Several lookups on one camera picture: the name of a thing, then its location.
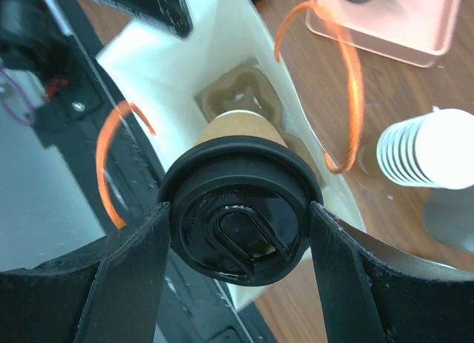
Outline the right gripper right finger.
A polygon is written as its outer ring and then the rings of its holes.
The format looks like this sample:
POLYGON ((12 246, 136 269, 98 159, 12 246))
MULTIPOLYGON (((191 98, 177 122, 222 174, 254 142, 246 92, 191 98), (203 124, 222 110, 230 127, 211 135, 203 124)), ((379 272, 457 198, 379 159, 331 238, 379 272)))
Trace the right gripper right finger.
POLYGON ((329 342, 472 342, 473 273, 422 259, 311 204, 329 342))

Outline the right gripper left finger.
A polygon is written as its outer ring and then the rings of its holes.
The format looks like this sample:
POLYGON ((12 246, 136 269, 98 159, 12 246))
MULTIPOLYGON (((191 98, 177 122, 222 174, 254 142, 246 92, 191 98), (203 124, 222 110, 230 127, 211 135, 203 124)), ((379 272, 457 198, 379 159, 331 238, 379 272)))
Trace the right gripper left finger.
POLYGON ((152 342, 170 203, 33 269, 1 273, 2 342, 152 342))

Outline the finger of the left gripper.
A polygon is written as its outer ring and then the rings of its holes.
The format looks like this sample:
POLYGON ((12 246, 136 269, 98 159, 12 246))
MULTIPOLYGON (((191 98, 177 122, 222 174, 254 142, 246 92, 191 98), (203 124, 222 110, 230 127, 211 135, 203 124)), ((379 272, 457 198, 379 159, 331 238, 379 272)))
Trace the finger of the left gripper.
POLYGON ((93 0, 123 13, 167 30, 179 38, 193 31, 193 22, 186 0, 93 0))

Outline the cream bear paper bag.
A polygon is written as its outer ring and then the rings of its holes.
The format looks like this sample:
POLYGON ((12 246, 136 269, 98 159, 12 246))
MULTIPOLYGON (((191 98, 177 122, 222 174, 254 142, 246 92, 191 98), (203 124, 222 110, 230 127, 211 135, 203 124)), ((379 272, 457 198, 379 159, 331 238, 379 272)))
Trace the cream bear paper bag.
MULTIPOLYGON (((207 85, 241 64, 262 70, 283 104, 284 129, 310 151, 327 186, 327 210, 364 229, 361 214, 343 176, 337 173, 316 137, 293 80, 273 39, 250 0, 186 0, 193 31, 179 39, 136 19, 101 52, 99 64, 124 94, 99 134, 96 161, 104 167, 120 118, 134 113, 153 134, 151 141, 164 172, 195 147, 210 123, 196 97, 207 85)), ((270 286, 227 283, 233 304, 242 309, 270 286)))

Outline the tan cardboard cup carrier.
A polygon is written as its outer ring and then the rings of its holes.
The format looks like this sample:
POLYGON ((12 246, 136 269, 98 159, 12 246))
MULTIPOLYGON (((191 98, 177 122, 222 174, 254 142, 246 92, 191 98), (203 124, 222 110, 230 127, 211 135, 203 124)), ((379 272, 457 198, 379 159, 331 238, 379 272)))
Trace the tan cardboard cup carrier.
POLYGON ((207 85, 196 99, 207 121, 233 110, 251 111, 264 117, 288 148, 310 166, 320 187, 327 186, 304 142, 284 129, 283 104, 262 70, 251 64, 241 64, 207 85))

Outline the brown paper coffee cup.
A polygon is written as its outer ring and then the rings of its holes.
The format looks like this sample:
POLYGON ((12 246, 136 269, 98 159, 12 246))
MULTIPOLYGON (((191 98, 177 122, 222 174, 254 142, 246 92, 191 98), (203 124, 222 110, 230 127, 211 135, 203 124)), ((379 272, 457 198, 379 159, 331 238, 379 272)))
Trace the brown paper coffee cup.
POLYGON ((327 186, 310 151, 298 137, 286 133, 265 117, 248 110, 231 110, 215 117, 199 136, 195 145, 223 136, 255 136, 283 145, 301 157, 311 168, 322 188, 327 186))

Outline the black plastic cup lid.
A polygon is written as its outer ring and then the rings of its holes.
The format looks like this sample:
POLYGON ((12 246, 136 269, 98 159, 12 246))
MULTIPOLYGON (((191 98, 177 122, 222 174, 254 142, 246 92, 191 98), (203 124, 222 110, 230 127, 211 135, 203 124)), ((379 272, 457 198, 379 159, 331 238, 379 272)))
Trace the black plastic cup lid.
POLYGON ((322 203, 309 165, 256 136, 205 141, 180 156, 158 193, 171 206, 171 247, 192 269, 246 287, 287 276, 310 245, 322 203))

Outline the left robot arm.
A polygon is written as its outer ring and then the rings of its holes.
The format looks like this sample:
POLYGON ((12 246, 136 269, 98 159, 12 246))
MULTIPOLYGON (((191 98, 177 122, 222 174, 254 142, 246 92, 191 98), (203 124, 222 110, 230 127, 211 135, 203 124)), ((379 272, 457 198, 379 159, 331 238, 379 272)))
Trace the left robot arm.
MULTIPOLYGON (((185 0, 95 0, 185 38, 193 23, 185 0)), ((60 12, 46 0, 1 0, 1 60, 10 70, 29 71, 45 86, 44 98, 67 86, 71 50, 60 12)))

